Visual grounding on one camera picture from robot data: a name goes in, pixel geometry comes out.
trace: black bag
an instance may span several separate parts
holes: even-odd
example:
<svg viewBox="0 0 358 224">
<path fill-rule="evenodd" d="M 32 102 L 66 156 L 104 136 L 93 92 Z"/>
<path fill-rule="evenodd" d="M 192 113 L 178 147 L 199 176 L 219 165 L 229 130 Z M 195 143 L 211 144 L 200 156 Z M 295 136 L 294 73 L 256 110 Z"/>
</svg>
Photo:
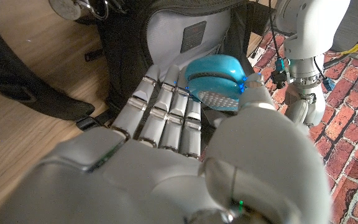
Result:
<svg viewBox="0 0 358 224">
<path fill-rule="evenodd" d="M 253 72 L 244 43 L 251 31 L 263 35 L 267 7 L 245 0 L 125 1 L 127 13 L 117 11 L 98 22 L 110 73 L 107 113 L 90 118 L 93 105 L 43 82 L 1 37 L 0 94 L 43 114 L 75 121 L 84 130 L 114 118 L 154 63 L 163 78 L 171 64 L 182 68 L 196 58 L 220 53 L 239 59 L 246 73 Z"/>
</svg>

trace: green led light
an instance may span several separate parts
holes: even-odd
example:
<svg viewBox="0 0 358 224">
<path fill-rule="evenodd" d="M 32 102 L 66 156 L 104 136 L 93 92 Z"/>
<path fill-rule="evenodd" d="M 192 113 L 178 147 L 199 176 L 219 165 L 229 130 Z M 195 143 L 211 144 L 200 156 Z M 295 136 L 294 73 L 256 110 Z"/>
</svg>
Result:
<svg viewBox="0 0 358 224">
<path fill-rule="evenodd" d="M 240 201 L 240 206 L 239 206 L 239 211 L 240 211 L 240 212 L 242 212 L 242 204 L 243 204 L 243 202 Z"/>
</svg>

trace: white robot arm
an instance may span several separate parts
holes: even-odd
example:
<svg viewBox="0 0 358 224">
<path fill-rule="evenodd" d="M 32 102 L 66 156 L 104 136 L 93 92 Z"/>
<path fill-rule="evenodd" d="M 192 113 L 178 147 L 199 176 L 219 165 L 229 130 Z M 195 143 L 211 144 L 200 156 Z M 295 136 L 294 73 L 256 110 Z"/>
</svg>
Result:
<svg viewBox="0 0 358 224">
<path fill-rule="evenodd" d="M 0 223 L 327 223 L 321 159 L 275 110 L 261 76 L 245 81 L 239 114 L 220 124 L 200 163 L 200 103 L 171 86 L 178 72 L 169 69 L 137 140 L 155 65 L 111 129 L 59 144 L 27 173 Z"/>
<path fill-rule="evenodd" d="M 349 3 L 350 0 L 284 0 L 278 7 L 278 29 L 296 33 L 283 43 L 285 57 L 290 61 L 288 92 L 295 96 L 286 97 L 290 105 L 287 116 L 295 123 L 316 126 L 323 118 L 323 53 L 332 47 Z M 283 76 L 285 72 L 275 74 Z"/>
</svg>

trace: wooden surface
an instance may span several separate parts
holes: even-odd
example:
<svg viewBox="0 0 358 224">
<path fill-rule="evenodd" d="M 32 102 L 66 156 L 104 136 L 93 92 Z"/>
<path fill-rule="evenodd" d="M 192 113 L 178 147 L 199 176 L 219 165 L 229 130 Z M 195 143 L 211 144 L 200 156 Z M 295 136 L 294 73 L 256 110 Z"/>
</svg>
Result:
<svg viewBox="0 0 358 224">
<path fill-rule="evenodd" d="M 94 115 L 104 111 L 106 61 L 83 59 L 84 53 L 100 48 L 95 26 L 62 19 L 47 0 L 0 0 L 0 35 L 40 78 L 73 98 L 92 103 Z M 250 49 L 259 41 L 253 35 Z M 26 170 L 58 142 L 80 133 L 71 122 L 45 116 L 0 95 L 0 205 Z"/>
</svg>

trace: blue toy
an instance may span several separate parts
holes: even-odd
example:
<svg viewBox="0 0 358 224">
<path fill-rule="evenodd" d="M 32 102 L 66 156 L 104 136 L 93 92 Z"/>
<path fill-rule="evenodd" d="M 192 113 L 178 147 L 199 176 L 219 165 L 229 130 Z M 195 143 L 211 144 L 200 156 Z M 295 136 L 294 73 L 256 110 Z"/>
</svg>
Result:
<svg viewBox="0 0 358 224">
<path fill-rule="evenodd" d="M 214 110 L 237 111 L 246 75 L 240 62 L 228 55 L 192 61 L 186 69 L 190 93 Z"/>
</svg>

